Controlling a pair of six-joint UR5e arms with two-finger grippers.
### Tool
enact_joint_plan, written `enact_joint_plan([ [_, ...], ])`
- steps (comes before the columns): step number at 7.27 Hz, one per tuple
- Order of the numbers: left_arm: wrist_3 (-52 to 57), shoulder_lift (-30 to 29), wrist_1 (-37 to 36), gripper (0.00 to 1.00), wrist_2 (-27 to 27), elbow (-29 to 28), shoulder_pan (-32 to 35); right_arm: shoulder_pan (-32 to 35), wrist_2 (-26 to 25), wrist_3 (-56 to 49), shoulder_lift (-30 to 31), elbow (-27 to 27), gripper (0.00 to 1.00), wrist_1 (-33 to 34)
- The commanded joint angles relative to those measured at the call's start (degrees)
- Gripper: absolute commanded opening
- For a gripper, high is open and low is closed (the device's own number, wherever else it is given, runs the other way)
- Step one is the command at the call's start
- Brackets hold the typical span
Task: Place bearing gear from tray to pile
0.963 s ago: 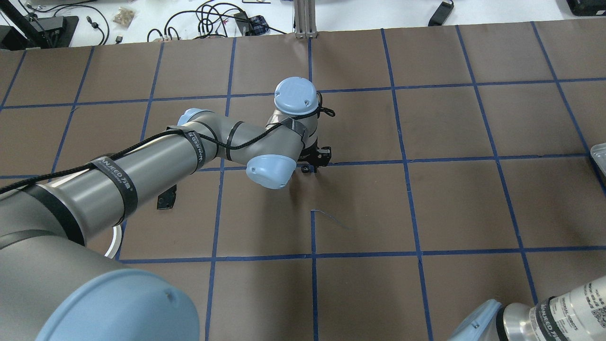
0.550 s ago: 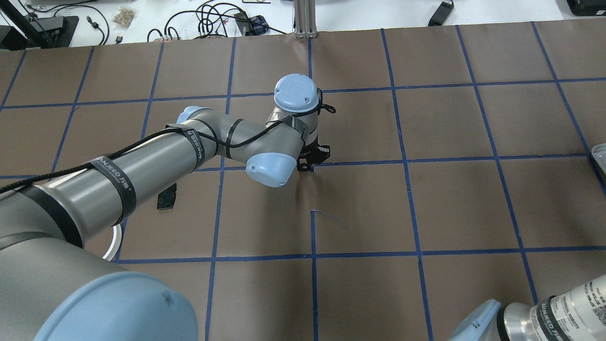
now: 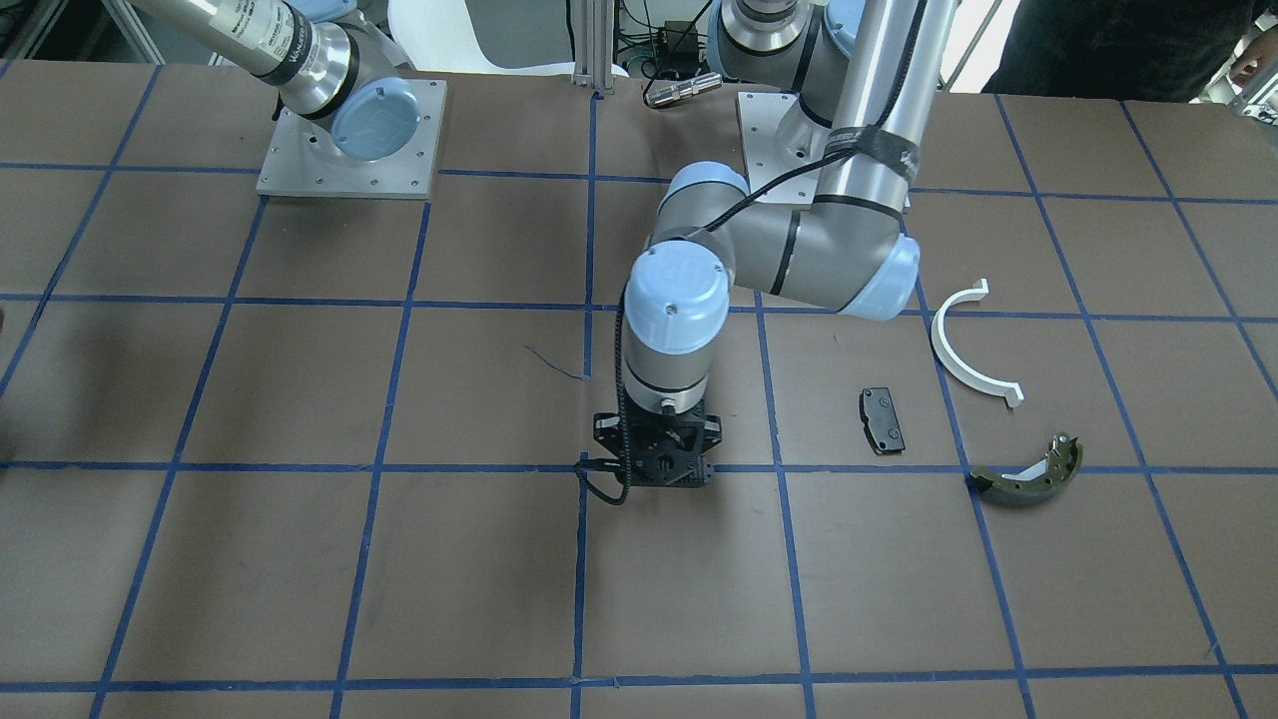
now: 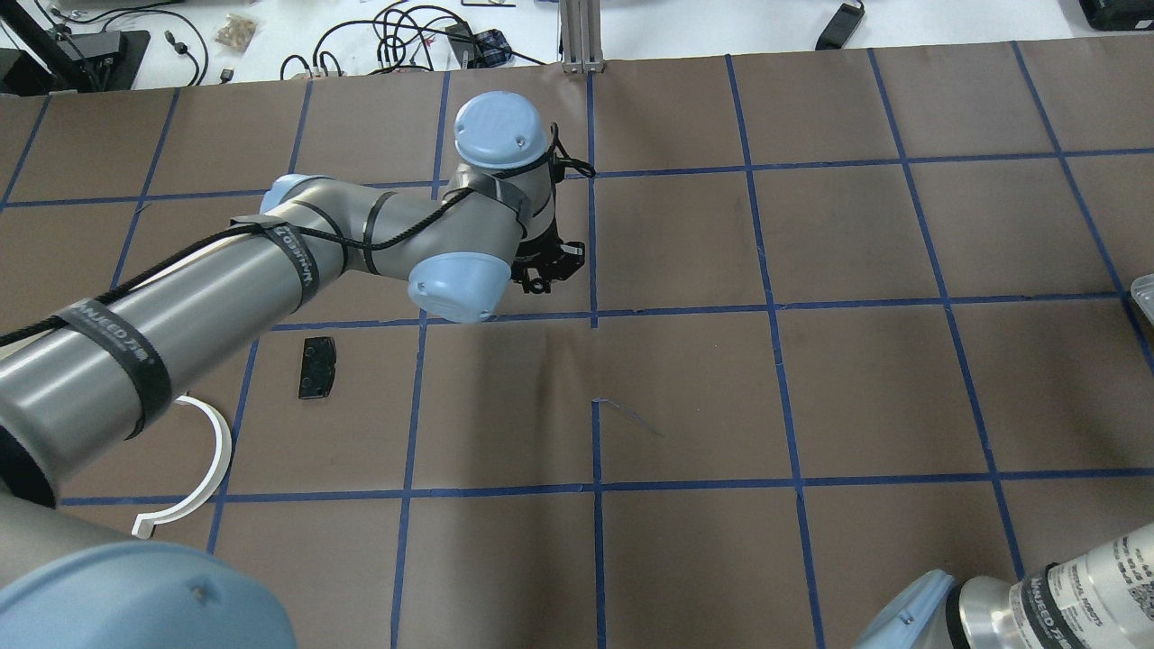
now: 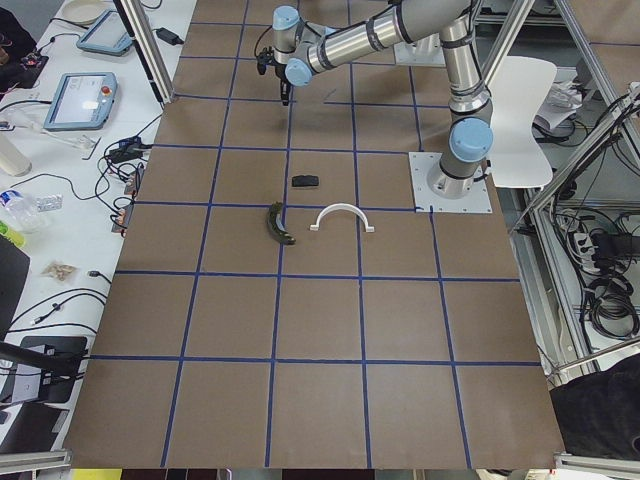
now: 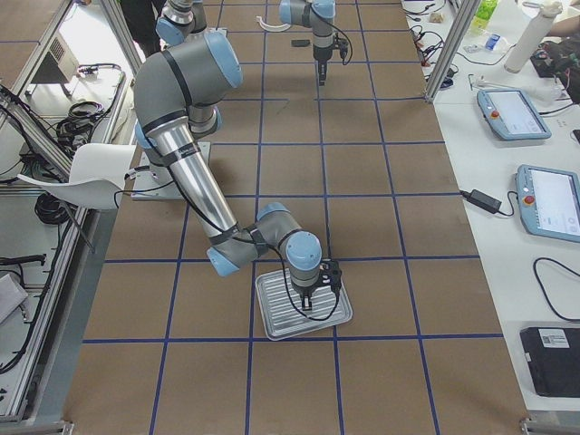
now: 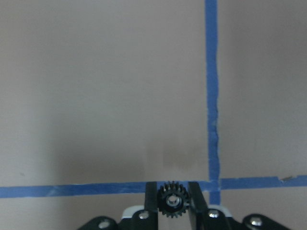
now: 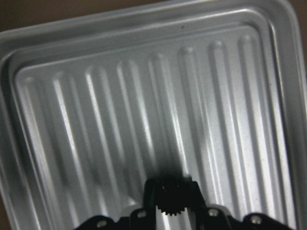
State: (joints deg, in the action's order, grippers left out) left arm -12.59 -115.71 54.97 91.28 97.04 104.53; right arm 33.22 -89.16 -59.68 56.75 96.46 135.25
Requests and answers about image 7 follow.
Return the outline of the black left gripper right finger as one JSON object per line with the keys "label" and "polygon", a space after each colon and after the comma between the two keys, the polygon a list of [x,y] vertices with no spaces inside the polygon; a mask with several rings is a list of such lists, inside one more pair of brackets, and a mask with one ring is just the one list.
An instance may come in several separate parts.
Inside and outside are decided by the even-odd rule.
{"label": "black left gripper right finger", "polygon": [[222,206],[208,206],[197,182],[188,183],[189,218],[193,230],[286,230],[286,226],[261,215],[250,214],[236,221]]}

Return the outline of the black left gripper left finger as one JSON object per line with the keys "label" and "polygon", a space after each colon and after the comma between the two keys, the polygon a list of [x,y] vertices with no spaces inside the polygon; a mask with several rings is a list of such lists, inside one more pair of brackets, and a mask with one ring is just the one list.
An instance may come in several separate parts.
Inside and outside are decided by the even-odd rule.
{"label": "black left gripper left finger", "polygon": [[157,230],[158,202],[157,183],[147,182],[143,206],[124,210],[119,223],[106,216],[98,216],[79,227],[80,230]]}

